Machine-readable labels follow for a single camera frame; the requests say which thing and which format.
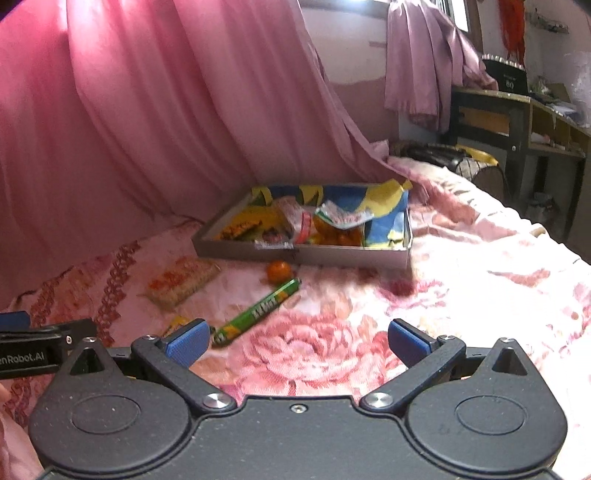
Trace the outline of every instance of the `lavender cloth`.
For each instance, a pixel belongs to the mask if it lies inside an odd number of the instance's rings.
[[[388,11],[385,107],[443,133],[452,86],[498,90],[479,53],[444,12],[426,0],[394,1]]]

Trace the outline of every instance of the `wooden desk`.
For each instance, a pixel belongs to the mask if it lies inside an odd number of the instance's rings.
[[[567,150],[532,142],[532,132],[549,135]],[[566,241],[579,202],[586,157],[591,155],[591,132],[577,127],[565,117],[528,96],[494,90],[454,88],[447,142],[455,145],[459,137],[506,151],[505,176],[510,195],[507,206],[517,210],[520,215],[524,215],[527,208],[527,199],[519,196],[526,156],[532,155],[537,158],[535,192],[544,191],[550,159],[575,162],[576,174],[572,195],[569,208],[564,215],[564,230],[559,235],[562,241]]]

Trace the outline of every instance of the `floral bedsheet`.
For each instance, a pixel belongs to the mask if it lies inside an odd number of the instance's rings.
[[[555,471],[591,475],[591,270],[543,228],[431,166],[408,166],[428,184],[429,205],[412,205],[414,244],[407,271],[297,267],[301,290],[230,346],[210,350],[192,370],[238,400],[248,394],[352,394],[356,400],[405,370],[386,330],[400,317],[431,336],[469,346],[516,338],[569,421]],[[107,346],[162,333],[175,314],[220,326],[265,296],[265,265],[219,261],[221,273],[178,306],[161,312],[142,296],[170,262],[194,255],[186,222],[77,265],[15,299],[35,326],[92,317]],[[5,412],[22,427],[50,376],[3,382]]]

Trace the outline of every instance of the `blue gripper pad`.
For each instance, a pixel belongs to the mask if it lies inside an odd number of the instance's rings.
[[[393,320],[388,327],[388,345],[390,350],[411,368],[432,352],[429,335],[420,332],[402,320]]]
[[[26,332],[30,326],[27,312],[0,313],[0,332]]]
[[[189,368],[195,360],[209,348],[209,325],[203,319],[196,319],[179,328],[161,341],[164,353],[185,368]]]

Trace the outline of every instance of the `window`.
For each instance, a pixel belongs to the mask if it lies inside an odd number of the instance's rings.
[[[464,0],[435,0],[434,3],[449,15],[460,30],[469,31]]]
[[[356,12],[370,17],[387,18],[391,0],[299,0],[305,8]],[[482,30],[477,0],[428,0],[441,8],[466,33],[476,49],[482,52]]]

